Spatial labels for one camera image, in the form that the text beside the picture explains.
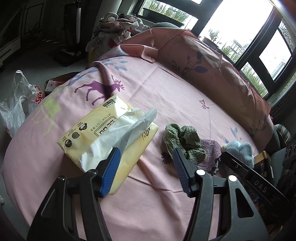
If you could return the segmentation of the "purple knitted cloth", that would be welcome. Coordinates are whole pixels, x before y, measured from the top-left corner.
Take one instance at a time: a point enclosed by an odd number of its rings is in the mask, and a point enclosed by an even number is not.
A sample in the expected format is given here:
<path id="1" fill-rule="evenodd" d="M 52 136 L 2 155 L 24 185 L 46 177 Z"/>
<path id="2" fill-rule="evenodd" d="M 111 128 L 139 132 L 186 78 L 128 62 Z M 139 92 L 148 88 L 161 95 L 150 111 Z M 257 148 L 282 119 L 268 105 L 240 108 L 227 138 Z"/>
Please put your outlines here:
<path id="1" fill-rule="evenodd" d="M 217 173 L 218 159 L 221 155 L 221 146 L 215 140 L 201 140 L 201 146 L 206 151 L 206 157 L 203 162 L 198 164 L 198 168 L 202 169 L 211 175 Z"/>

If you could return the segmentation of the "yellow facial tissue pack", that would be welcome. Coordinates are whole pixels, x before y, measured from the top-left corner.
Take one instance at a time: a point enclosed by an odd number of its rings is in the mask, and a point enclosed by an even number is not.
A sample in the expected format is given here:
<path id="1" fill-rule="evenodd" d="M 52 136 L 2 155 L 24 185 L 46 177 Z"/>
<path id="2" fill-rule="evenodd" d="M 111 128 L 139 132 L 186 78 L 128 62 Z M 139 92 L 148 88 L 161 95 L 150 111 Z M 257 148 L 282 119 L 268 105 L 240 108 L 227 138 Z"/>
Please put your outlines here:
<path id="1" fill-rule="evenodd" d="M 156 116 L 155 108 L 144 113 L 113 95 L 68 130 L 58 145 L 83 172 L 96 168 L 119 147 L 119 166 L 106 191 L 114 195 L 157 133 Z"/>

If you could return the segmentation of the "black tea box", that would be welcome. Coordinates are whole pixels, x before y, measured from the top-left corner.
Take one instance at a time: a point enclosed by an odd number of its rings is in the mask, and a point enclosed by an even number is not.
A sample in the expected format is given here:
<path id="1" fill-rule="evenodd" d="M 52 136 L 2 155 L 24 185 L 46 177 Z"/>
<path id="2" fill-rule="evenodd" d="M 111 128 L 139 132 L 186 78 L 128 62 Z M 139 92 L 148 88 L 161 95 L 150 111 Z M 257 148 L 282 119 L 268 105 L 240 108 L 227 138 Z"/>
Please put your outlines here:
<path id="1" fill-rule="evenodd" d="M 245 178 L 249 185 L 263 189 L 263 186 L 273 185 L 273 168 L 271 167 L 270 157 L 266 151 L 261 152 L 254 157 L 253 172 Z"/>

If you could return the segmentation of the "striped pillow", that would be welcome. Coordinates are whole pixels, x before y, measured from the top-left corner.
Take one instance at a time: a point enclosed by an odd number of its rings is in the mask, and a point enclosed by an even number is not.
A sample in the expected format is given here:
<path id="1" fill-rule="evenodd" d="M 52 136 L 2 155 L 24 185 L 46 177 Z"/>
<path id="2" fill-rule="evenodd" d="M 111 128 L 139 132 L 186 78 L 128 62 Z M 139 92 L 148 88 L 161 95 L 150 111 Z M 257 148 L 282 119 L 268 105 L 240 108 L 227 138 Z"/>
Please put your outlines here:
<path id="1" fill-rule="evenodd" d="M 282 124 L 275 126 L 275 139 L 281 148 L 286 147 L 291 139 L 291 134 L 288 129 Z"/>

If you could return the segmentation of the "blue plush mouse toy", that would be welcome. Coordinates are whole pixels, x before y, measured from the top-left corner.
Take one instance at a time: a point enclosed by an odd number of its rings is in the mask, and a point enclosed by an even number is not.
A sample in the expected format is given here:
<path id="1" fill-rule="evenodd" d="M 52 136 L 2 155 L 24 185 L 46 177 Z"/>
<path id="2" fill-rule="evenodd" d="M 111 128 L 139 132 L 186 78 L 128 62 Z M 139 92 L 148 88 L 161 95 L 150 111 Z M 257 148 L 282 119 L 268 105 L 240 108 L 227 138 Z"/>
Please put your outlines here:
<path id="1" fill-rule="evenodd" d="M 230 141 L 221 148 L 221 152 L 229 152 L 249 168 L 254 168 L 252 146 L 248 142 Z"/>

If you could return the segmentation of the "green knitted cloth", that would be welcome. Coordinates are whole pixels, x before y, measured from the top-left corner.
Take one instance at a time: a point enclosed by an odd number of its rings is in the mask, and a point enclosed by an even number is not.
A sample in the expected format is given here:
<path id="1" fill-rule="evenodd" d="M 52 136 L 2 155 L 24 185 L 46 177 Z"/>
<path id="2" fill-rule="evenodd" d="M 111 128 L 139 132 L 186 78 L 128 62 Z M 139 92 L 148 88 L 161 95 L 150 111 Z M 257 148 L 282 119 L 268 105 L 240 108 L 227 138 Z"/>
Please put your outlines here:
<path id="1" fill-rule="evenodd" d="M 196 165 L 206 158 L 206 151 L 202 148 L 201 138 L 193 126 L 180 127 L 176 123 L 166 125 L 163 142 L 171 158 L 173 158 L 173 152 L 176 148 L 179 148 L 186 159 Z"/>

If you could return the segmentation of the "pink bed sheet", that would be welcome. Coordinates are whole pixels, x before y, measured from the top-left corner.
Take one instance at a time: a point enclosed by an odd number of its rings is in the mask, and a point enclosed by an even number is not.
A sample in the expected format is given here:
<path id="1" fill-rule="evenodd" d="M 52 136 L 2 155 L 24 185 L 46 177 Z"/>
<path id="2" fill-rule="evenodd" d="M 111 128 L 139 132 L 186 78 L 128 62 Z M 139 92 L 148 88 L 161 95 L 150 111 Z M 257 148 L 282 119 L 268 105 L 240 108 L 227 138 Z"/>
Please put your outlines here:
<path id="1" fill-rule="evenodd" d="M 142 111 L 157 109 L 158 132 L 118 192 L 100 200 L 113 240 L 182 240 L 194 200 L 183 192 L 163 144 L 166 125 L 193 126 L 200 138 L 224 145 L 236 138 L 252 142 L 247 131 L 211 99 L 161 64 L 135 57 L 95 63 L 47 96 L 12 138 L 4 156 L 6 191 L 27 223 L 55 179 L 81 175 L 58 140 L 104 102 L 102 90 Z"/>

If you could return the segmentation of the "white plastic bag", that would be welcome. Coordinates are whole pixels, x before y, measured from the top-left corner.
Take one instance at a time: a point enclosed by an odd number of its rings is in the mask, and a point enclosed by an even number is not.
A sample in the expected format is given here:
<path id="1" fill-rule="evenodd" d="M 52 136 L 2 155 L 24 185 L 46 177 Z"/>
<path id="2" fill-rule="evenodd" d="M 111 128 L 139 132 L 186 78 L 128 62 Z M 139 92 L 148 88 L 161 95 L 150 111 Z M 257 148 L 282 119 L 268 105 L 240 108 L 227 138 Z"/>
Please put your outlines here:
<path id="1" fill-rule="evenodd" d="M 1 121 L 13 137 L 26 118 L 43 100 L 40 87 L 30 84 L 21 70 L 14 74 L 10 95 L 1 101 Z"/>

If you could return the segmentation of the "pink sheet covered cushion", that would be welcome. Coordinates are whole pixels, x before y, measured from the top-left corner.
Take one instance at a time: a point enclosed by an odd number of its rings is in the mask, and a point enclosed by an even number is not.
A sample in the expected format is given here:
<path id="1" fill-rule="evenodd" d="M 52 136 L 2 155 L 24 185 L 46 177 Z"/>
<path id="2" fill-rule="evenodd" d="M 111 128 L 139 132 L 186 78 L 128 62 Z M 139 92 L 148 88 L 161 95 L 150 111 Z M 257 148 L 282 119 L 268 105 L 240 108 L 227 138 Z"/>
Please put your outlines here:
<path id="1" fill-rule="evenodd" d="M 203 92 L 238 122 L 258 149 L 274 132 L 270 105 L 222 54 L 192 32 L 177 28 L 151 28 L 119 47 L 130 56 L 155 60 Z"/>

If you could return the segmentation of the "pile of clothes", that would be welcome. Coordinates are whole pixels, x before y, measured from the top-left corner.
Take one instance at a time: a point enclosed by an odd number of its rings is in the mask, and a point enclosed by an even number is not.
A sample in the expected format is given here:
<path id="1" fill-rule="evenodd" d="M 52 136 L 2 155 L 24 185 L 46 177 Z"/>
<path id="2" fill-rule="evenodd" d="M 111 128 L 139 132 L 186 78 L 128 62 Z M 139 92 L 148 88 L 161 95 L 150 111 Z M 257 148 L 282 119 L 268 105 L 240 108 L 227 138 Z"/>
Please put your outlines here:
<path id="1" fill-rule="evenodd" d="M 86 45 L 86 52 L 108 52 L 124 40 L 149 29 L 140 18 L 108 12 L 99 19 L 93 28 L 91 40 Z"/>

